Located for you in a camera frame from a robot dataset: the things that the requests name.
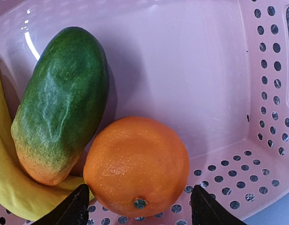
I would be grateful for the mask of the green orange toy mango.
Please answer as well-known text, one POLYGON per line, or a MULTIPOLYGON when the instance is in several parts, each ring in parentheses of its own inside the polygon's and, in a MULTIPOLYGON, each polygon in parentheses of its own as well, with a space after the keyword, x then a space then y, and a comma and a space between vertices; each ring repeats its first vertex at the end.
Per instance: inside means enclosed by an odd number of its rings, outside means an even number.
POLYGON ((91 33, 67 27, 49 42, 11 126, 31 178, 55 186, 69 175, 99 127, 109 89, 105 52, 91 33))

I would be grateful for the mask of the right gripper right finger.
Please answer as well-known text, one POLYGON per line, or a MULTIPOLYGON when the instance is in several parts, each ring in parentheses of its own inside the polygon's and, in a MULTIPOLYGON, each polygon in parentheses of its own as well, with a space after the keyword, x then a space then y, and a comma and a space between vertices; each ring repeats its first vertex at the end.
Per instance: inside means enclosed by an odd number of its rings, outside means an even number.
POLYGON ((245 225, 200 185, 193 187, 190 203, 193 225, 245 225))

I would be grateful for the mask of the pink plastic basket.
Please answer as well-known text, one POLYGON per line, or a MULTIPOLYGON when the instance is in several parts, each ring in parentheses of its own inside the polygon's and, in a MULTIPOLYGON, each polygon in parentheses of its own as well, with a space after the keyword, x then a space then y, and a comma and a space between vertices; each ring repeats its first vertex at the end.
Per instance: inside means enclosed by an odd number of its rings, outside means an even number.
POLYGON ((12 115, 63 28, 103 46, 101 128, 131 115, 167 124, 190 172, 179 200, 128 218, 92 201, 90 225, 189 225, 200 185, 245 220, 289 193, 289 0, 0 0, 0 74, 12 115))

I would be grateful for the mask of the toy orange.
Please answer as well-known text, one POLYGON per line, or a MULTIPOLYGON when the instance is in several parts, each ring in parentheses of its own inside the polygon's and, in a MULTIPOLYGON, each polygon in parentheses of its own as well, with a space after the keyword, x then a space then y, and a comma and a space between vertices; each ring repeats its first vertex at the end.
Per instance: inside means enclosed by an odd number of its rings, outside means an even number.
POLYGON ((173 129, 130 116, 96 136, 83 177, 105 208, 135 218, 153 216, 174 204, 187 184, 189 170, 188 152, 173 129))

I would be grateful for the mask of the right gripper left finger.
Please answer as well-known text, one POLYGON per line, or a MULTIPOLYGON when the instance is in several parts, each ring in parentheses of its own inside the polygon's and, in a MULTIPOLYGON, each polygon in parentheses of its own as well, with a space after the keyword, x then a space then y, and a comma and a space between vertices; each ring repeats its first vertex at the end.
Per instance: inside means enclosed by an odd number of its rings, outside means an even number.
POLYGON ((81 184, 34 225, 86 225, 89 219, 89 187, 81 184))

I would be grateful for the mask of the yellow toy banana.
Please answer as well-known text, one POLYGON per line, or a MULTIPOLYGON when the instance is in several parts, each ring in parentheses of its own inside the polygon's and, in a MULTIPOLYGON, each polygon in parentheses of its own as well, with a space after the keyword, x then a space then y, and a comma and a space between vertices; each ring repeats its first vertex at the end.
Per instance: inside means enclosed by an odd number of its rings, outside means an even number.
POLYGON ((11 118, 0 80, 0 204, 16 216, 36 221, 53 210, 84 180, 68 176, 57 186, 45 186, 30 179, 19 165, 10 127, 11 118))

